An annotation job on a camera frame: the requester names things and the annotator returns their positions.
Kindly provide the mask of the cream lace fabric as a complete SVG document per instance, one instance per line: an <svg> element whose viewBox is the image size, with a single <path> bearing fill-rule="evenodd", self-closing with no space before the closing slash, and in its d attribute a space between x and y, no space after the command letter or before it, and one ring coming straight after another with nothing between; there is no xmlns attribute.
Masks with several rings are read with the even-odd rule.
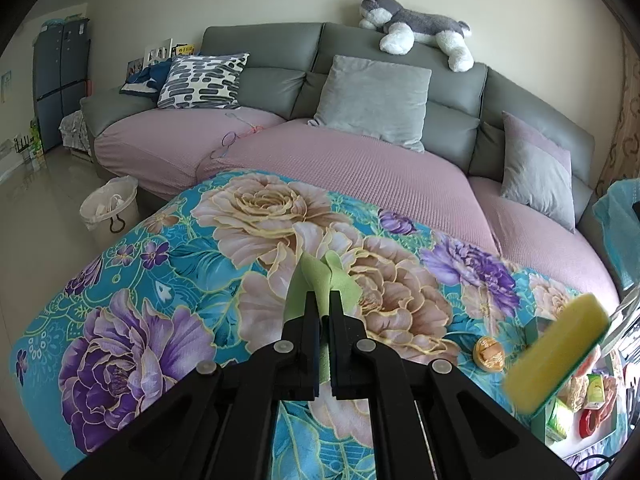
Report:
<svg viewBox="0 0 640 480"><path fill-rule="evenodd" d="M587 392L586 375L572 376L556 395L573 413L582 409Z"/></svg>

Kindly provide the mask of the black white patterned pillow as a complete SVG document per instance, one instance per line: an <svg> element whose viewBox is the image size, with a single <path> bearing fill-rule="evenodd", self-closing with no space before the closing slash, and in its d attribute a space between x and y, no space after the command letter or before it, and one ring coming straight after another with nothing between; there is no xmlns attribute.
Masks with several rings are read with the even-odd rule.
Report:
<svg viewBox="0 0 640 480"><path fill-rule="evenodd" d="M175 56L160 90L157 107L161 110L237 108L240 76L249 58L248 53Z"/></svg>

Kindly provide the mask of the white tray with teal rim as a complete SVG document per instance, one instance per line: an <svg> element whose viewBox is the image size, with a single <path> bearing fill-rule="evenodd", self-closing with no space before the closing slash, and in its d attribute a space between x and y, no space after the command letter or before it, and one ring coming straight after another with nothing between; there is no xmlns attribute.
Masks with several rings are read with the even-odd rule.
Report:
<svg viewBox="0 0 640 480"><path fill-rule="evenodd" d="M596 414L604 405L594 396L600 393L604 398L604 387L594 383L595 374L582 377L570 376L548 403L530 419L530 430L534 436L555 451L563 450L565 455L572 448L584 448L588 442L602 440L616 428L616 420L604 422L599 429L582 431L580 423L586 418L590 408Z"/></svg>

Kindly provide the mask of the green tissue pack on tray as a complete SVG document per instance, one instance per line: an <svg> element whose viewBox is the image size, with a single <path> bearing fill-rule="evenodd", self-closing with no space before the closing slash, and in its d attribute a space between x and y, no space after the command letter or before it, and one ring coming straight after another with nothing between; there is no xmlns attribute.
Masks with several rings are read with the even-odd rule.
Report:
<svg viewBox="0 0 640 480"><path fill-rule="evenodd" d="M605 386L600 374L587 374L587 392L582 407L585 410L597 411L605 404Z"/></svg>

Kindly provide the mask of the round orange tin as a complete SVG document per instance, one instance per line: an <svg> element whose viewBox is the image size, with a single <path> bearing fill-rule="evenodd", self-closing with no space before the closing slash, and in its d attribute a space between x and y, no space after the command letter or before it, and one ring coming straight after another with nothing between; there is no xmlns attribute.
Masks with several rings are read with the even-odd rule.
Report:
<svg viewBox="0 0 640 480"><path fill-rule="evenodd" d="M474 344L472 357L475 365L486 373L500 373L506 362L502 344L491 336L483 336Z"/></svg>

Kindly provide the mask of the grey green leather sofa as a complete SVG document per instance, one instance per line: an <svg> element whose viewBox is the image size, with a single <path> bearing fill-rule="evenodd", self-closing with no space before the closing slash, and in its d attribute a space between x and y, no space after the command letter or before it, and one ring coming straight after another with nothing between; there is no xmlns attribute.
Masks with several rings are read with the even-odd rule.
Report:
<svg viewBox="0 0 640 480"><path fill-rule="evenodd" d="M366 82L349 84L332 112L346 110L357 128L383 132L402 120L427 150L473 177L499 181L509 113L570 153L574 213L582 218L592 191L587 185L594 140L558 110L483 63L452 72L436 46L419 44L405 56L380 51L381 34L333 23L210 26L201 55L248 56L236 80L239 105L285 120L314 118L338 56L370 64Z"/></svg>

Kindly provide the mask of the beige patterned curtain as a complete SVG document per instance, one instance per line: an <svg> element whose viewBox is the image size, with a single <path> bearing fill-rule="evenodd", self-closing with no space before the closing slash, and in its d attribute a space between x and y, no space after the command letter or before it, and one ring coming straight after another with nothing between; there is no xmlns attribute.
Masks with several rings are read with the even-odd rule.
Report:
<svg viewBox="0 0 640 480"><path fill-rule="evenodd" d="M602 196L616 181L639 177L640 61L626 35L623 35L623 54L622 105L608 156L597 182L597 196Z"/></svg>

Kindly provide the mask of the light green cloth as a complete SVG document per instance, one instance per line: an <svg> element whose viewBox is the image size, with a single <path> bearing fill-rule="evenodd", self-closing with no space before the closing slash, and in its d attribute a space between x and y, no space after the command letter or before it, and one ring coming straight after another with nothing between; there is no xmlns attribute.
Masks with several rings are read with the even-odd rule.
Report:
<svg viewBox="0 0 640 480"><path fill-rule="evenodd" d="M294 269L285 297L281 339L293 345L285 383L294 400L311 400L320 386L340 370L349 356L347 327L358 318L349 314L361 295L359 285L331 250L318 259L305 252Z"/></svg>

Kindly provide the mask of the grey pillow with lilac band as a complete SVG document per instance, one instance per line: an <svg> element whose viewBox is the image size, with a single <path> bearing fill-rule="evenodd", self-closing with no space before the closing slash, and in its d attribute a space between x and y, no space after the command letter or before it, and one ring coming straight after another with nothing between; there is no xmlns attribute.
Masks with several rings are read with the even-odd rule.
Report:
<svg viewBox="0 0 640 480"><path fill-rule="evenodd" d="M570 152L508 112L502 119L506 147L500 196L574 232Z"/></svg>

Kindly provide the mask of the red tape roll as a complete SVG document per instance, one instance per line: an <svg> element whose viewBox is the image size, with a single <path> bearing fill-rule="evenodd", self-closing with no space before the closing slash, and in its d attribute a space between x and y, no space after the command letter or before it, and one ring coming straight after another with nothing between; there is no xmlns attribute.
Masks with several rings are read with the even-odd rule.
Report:
<svg viewBox="0 0 640 480"><path fill-rule="evenodd" d="M592 436L610 417L612 409L612 406L609 408L602 406L600 410L588 410L588 408L585 408L580 415L578 434L583 439Z"/></svg>

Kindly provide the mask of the grey white husky plush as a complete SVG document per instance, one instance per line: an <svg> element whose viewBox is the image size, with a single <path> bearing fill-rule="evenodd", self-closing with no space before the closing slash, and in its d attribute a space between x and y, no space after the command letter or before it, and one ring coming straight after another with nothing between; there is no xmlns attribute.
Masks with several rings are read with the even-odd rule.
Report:
<svg viewBox="0 0 640 480"><path fill-rule="evenodd" d="M396 0L360 0L359 12L359 26L380 32L383 37L378 46L387 54L406 55L415 44L426 44L438 47L455 73L468 72L474 66L465 42L472 29L464 21L409 10Z"/></svg>

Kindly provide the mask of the floral turquoise tablecloth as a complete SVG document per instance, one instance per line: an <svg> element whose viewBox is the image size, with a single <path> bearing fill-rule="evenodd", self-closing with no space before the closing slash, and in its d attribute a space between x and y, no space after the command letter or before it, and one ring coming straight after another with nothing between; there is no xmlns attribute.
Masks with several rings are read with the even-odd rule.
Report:
<svg viewBox="0 0 640 480"><path fill-rule="evenodd" d="M620 295L578 233L535 238L536 261L468 242L442 218L454 196L359 192L265 170L218 172L179 193L76 272L10 354L18 398L69 471L203 360L245 362L276 341L303 255L332 257L359 287L352 315L405 359L450 360L497 401L472 359L509 356L533 318L583 292Z"/></svg>

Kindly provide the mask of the pink sofa seat cover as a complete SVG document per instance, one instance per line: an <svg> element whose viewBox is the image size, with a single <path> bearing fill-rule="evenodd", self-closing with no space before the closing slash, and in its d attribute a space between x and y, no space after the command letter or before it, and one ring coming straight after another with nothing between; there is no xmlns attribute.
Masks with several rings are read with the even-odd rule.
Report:
<svg viewBox="0 0 640 480"><path fill-rule="evenodd" d="M607 308L618 303L610 272L579 231L500 195L500 185L469 177L429 152L238 110L145 110L85 114L98 164L130 174L170 200L219 171L270 171L349 195L528 266Z"/></svg>

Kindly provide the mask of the plain grey pillow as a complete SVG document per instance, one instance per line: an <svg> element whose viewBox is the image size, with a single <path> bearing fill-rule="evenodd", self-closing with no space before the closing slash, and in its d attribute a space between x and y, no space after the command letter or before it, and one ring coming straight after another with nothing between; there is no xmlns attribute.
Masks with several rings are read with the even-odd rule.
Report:
<svg viewBox="0 0 640 480"><path fill-rule="evenodd" d="M422 153L432 71L335 55L309 123Z"/></svg>

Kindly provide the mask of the white waste basket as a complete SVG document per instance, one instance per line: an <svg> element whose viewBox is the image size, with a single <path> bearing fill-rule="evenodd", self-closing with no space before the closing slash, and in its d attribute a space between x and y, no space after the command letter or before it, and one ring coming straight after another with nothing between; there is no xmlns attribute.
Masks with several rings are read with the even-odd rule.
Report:
<svg viewBox="0 0 640 480"><path fill-rule="evenodd" d="M79 214L88 231L124 234L140 221L138 180L131 176L108 180L80 205Z"/></svg>

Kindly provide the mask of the light blue face mask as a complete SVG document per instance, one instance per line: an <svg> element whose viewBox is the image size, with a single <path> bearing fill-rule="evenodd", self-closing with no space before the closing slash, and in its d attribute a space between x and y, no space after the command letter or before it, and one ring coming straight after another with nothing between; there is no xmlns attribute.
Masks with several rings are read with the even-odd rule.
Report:
<svg viewBox="0 0 640 480"><path fill-rule="evenodd" d="M639 283L639 179L614 182L593 206L600 222L603 244L622 289Z"/></svg>

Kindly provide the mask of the yellow sponge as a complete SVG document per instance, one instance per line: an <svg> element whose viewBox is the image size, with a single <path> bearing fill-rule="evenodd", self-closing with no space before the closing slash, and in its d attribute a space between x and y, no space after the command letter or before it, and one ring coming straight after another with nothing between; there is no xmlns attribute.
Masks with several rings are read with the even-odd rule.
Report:
<svg viewBox="0 0 640 480"><path fill-rule="evenodd" d="M506 372L502 388L515 411L538 413L600 344L610 325L608 312L593 294L567 304Z"/></svg>

